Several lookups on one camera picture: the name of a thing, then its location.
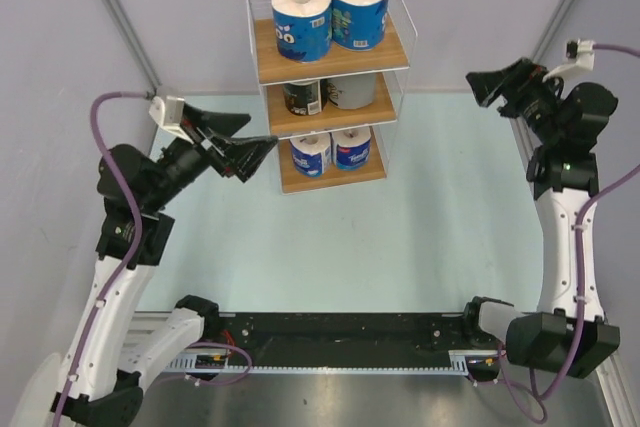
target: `barcode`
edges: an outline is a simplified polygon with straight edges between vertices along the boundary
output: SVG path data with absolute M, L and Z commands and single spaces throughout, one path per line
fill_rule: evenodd
M 309 115 L 320 113 L 320 101 L 310 102 L 307 104 L 307 112 Z

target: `wooden shelf board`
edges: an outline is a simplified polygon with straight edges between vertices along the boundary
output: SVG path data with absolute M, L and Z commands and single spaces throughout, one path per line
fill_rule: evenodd
M 353 184 L 356 182 L 366 182 L 368 180 L 384 179 L 387 177 L 373 132 L 371 133 L 369 161 L 358 170 L 340 170 L 332 164 L 329 170 L 320 177 L 307 177 L 298 172 L 293 166 L 291 143 L 288 140 L 281 140 L 278 143 L 278 150 L 280 155 L 282 192 L 285 194 Z
M 295 62 L 280 55 L 273 19 L 256 20 L 254 27 L 258 80 L 261 84 L 409 67 L 402 42 L 389 16 L 384 40 L 372 50 L 352 51 L 332 42 L 326 56 L 309 63 Z
M 296 133 L 339 129 L 343 127 L 393 122 L 397 119 L 387 85 L 382 74 L 377 74 L 375 100 L 372 104 L 354 110 L 337 108 L 327 102 L 324 110 L 315 115 L 295 115 L 284 103 L 282 85 L 267 87 L 269 128 L 280 137 Z

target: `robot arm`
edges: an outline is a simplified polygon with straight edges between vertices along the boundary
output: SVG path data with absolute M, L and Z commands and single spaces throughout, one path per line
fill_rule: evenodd
M 523 314 L 512 305 L 476 297 L 468 306 L 477 327 L 506 345 L 516 365 L 559 372 L 569 357 L 578 318 L 583 329 L 568 375 L 583 378 L 613 353 L 619 329 L 604 322 L 596 289 L 592 224 L 596 203 L 582 225 L 578 213 L 599 192 L 598 169 L 591 149 L 617 99 L 594 83 L 576 86 L 561 98 L 564 80 L 593 69 L 592 41 L 567 44 L 568 62 L 547 71 L 523 58 L 506 69 L 467 75 L 478 105 L 499 96 L 503 117 L 523 118 L 541 145 L 527 167 L 544 242 L 543 285 L 537 312 Z M 583 269 L 579 271 L 576 229 L 582 231 Z M 584 272 L 584 298 L 578 297 L 578 274 Z M 584 314 L 578 302 L 584 301 Z
M 217 304 L 187 296 L 162 328 L 123 352 L 135 308 L 173 227 L 173 219 L 160 211 L 208 167 L 223 177 L 246 182 L 277 143 L 276 137 L 233 138 L 249 122 L 249 115 L 203 112 L 168 89 L 158 90 L 150 114 L 176 139 L 155 162 L 130 145 L 110 149 L 142 214 L 142 238 L 102 300 L 98 300 L 100 293 L 130 249 L 135 229 L 115 176 L 104 159 L 100 162 L 98 192 L 105 199 L 106 218 L 96 249 L 95 276 L 80 326 L 60 368 L 58 394 L 51 408 L 55 411 L 62 401 L 63 414 L 88 427 L 130 425 L 144 392 L 165 366 L 189 345 L 220 332 Z M 84 338 L 87 322 L 91 328 Z M 69 374 L 78 349 L 78 368 Z M 65 395 L 68 381 L 71 388 Z

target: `white table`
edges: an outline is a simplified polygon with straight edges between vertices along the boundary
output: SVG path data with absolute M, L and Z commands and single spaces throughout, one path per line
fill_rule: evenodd
M 258 96 L 188 101 L 267 132 Z M 535 310 L 542 232 L 509 122 L 467 94 L 413 94 L 398 129 L 386 180 L 282 195 L 273 153 L 244 185 L 201 175 L 166 210 L 138 310 L 186 294 L 229 312 L 459 312 L 474 295 Z

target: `table surface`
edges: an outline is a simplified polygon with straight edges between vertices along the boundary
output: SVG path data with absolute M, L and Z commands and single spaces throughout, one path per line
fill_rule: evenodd
M 240 136 L 267 132 L 259 96 L 188 102 L 252 114 Z M 460 312 L 474 295 L 535 310 L 542 232 L 509 122 L 471 95 L 411 94 L 394 126 L 386 180 L 283 195 L 275 153 L 246 184 L 201 175 L 166 209 L 176 223 L 138 310 L 186 294 L 228 312 Z

